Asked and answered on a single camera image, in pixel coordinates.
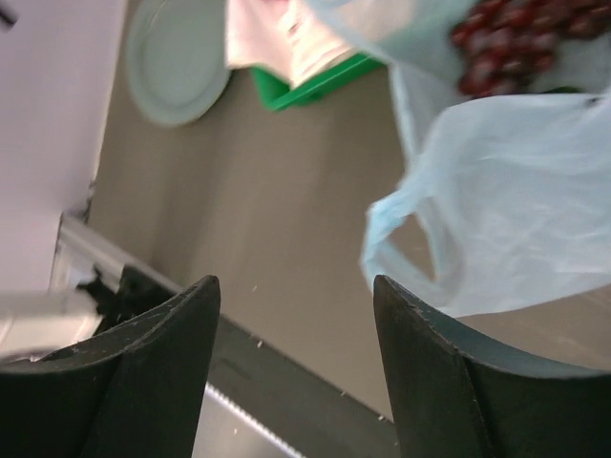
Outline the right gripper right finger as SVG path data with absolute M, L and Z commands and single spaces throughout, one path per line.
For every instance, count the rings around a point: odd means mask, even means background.
M 387 276 L 373 308 L 401 456 L 609 456 L 609 372 L 502 343 Z

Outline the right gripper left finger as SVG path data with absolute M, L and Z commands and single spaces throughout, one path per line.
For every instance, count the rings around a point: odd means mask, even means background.
M 191 456 L 220 307 L 207 276 L 88 340 L 2 365 L 2 456 Z

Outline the light blue plastic bag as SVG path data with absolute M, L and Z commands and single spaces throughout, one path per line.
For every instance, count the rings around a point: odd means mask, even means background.
M 449 31 L 468 1 L 314 1 L 385 63 L 406 171 L 371 204 L 360 265 L 452 317 L 610 282 L 610 37 L 573 40 L 529 94 L 468 99 Z

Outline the dark red grape bunch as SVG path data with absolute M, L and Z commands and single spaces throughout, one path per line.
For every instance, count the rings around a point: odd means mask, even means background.
M 464 61 L 456 87 L 469 98 L 525 94 L 554 68 L 562 41 L 608 32 L 608 1 L 480 1 L 449 32 Z

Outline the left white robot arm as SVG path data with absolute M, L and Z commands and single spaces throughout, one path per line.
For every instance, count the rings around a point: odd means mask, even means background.
M 64 287 L 1 293 L 1 363 L 36 362 L 113 326 L 120 276 L 95 268 Z

